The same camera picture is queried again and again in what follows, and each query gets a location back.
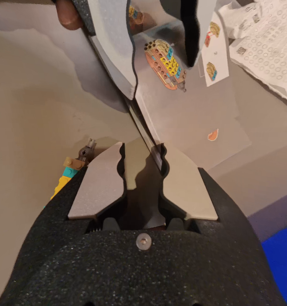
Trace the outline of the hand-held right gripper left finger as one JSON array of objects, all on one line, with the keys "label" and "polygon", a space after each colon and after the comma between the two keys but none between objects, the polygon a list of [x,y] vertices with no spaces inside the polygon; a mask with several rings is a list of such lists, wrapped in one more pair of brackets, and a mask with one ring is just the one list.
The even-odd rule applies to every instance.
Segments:
[{"label": "hand-held right gripper left finger", "polygon": [[117,142],[87,167],[68,214],[73,219],[118,219],[126,210],[125,144]]}]

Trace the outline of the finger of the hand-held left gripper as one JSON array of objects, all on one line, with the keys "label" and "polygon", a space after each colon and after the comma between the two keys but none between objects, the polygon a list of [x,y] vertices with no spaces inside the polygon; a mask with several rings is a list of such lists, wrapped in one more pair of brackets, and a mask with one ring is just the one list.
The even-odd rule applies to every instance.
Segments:
[{"label": "finger of the hand-held left gripper", "polygon": [[205,43],[215,9],[215,0],[181,0],[187,65],[193,67]]},{"label": "finger of the hand-held left gripper", "polygon": [[133,100],[137,77],[134,41],[129,32],[129,5],[127,0],[88,0],[95,30],[92,44],[120,92]]}]

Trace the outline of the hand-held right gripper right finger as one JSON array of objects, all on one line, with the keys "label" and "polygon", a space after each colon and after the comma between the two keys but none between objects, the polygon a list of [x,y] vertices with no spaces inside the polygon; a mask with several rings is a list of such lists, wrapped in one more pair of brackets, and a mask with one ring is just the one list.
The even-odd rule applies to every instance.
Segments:
[{"label": "hand-held right gripper right finger", "polygon": [[166,220],[218,220],[198,166],[170,143],[161,144],[159,212]]}]

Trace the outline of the multicoloured lego build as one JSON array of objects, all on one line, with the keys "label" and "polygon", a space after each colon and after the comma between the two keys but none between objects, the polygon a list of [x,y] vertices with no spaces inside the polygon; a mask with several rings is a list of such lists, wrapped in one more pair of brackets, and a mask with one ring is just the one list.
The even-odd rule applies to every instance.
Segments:
[{"label": "multicoloured lego build", "polygon": [[82,147],[78,152],[78,157],[66,157],[63,166],[64,171],[58,180],[58,185],[54,189],[54,194],[50,198],[52,200],[58,192],[84,167],[94,159],[96,141],[89,139],[88,144]]}]

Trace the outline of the grey lego instruction booklet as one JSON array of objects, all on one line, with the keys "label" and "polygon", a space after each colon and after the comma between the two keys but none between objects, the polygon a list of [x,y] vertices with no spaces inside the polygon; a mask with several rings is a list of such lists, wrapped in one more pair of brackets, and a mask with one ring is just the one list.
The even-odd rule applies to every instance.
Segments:
[{"label": "grey lego instruction booklet", "polygon": [[237,120],[226,36],[218,14],[214,9],[205,43],[189,67],[180,8],[181,1],[130,1],[137,77],[130,101],[139,109],[153,149],[171,143],[210,170],[251,141]]}]

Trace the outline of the person's left hand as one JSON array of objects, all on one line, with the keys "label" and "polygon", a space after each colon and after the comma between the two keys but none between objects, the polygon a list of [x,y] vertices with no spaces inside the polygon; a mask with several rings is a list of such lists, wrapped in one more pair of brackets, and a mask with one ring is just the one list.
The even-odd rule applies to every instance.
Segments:
[{"label": "person's left hand", "polygon": [[55,6],[58,20],[64,28],[73,31],[83,27],[83,21],[72,1],[57,0]]}]

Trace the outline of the large white paper bag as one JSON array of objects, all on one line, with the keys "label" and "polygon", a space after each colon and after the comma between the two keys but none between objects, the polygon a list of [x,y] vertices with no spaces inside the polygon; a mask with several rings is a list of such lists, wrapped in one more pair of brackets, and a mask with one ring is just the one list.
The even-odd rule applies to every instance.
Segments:
[{"label": "large white paper bag", "polygon": [[287,100],[287,0],[231,1],[218,12],[231,60]]}]

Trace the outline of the blue plastic bin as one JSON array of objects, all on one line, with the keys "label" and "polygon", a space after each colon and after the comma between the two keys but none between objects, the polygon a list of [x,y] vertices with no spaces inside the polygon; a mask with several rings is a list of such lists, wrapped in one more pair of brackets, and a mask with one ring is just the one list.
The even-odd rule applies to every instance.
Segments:
[{"label": "blue plastic bin", "polygon": [[262,242],[275,282],[287,303],[287,228]]}]

